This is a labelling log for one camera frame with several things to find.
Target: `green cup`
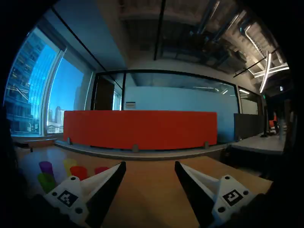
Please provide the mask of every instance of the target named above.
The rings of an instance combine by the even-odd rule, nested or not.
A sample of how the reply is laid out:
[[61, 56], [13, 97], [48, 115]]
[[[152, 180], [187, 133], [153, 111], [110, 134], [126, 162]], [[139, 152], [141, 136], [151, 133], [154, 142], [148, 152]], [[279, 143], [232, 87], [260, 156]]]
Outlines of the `green cup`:
[[56, 182], [54, 177], [48, 173], [40, 173], [38, 174], [37, 178], [43, 191], [46, 194], [48, 194], [56, 187]]

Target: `desk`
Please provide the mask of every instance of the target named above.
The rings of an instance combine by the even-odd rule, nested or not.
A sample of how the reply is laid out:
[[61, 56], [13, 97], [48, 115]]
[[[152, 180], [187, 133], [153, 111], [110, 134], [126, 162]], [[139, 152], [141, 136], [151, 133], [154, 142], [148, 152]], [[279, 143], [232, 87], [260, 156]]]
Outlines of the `desk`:
[[[62, 160], [72, 158], [93, 175], [98, 166], [112, 167], [120, 160], [92, 157], [56, 146], [41, 147], [20, 159], [20, 167], [33, 186], [38, 163], [50, 161], [57, 182], [66, 178]], [[271, 181], [234, 169], [207, 156], [181, 159], [181, 163], [215, 178], [226, 174], [253, 193], [266, 193]], [[198, 228], [191, 205], [174, 171], [174, 160], [127, 161], [127, 171], [105, 217], [103, 227]]]
[[283, 135], [283, 141], [279, 140], [278, 135], [267, 138], [261, 138], [260, 136], [261, 134], [231, 143], [231, 147], [267, 155], [283, 154], [286, 135]]

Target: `white desk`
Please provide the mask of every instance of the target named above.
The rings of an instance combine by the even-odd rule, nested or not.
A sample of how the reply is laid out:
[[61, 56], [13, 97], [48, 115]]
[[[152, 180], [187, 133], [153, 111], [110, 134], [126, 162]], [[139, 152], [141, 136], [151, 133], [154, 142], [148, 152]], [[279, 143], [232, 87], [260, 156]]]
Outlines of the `white desk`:
[[283, 140], [279, 140], [278, 135], [261, 138], [262, 134], [253, 136], [239, 142], [231, 143], [231, 146], [236, 149], [248, 150], [261, 154], [281, 155], [285, 145], [286, 135], [283, 135]]

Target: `plastic cup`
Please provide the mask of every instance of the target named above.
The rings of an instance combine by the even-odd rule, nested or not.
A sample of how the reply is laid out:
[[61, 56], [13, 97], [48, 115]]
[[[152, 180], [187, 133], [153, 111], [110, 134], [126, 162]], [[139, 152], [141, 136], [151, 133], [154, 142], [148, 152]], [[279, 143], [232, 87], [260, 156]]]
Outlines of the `plastic cup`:
[[39, 162], [39, 166], [40, 166], [41, 172], [48, 173], [48, 174], [50, 174], [51, 176], [54, 177], [53, 167], [52, 167], [52, 163], [51, 162], [49, 162], [49, 161], [42, 161], [42, 162]]
[[71, 176], [71, 171], [70, 171], [70, 168], [73, 167], [73, 166], [77, 166], [77, 161], [74, 160], [74, 159], [70, 159], [70, 158], [67, 158], [65, 160], [63, 160], [63, 165], [64, 165], [64, 168], [65, 168], [65, 171], [66, 171], [66, 174], [67, 176]]
[[101, 173], [103, 171], [106, 171], [107, 169], [109, 169], [108, 167], [97, 167], [96, 169], [94, 169], [95, 171], [95, 175], [98, 174], [98, 173]]
[[38, 174], [37, 178], [43, 191], [46, 194], [48, 194], [56, 187], [56, 182], [54, 177], [48, 173], [40, 173]]
[[88, 178], [88, 170], [83, 166], [73, 166], [70, 168], [71, 174], [81, 181]]

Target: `wooden door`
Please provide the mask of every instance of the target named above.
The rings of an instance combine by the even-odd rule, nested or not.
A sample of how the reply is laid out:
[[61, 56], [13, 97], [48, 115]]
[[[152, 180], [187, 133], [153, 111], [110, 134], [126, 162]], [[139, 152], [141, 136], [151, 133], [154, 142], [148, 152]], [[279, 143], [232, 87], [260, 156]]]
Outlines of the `wooden door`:
[[112, 110], [114, 84], [99, 76], [97, 80], [94, 110]]

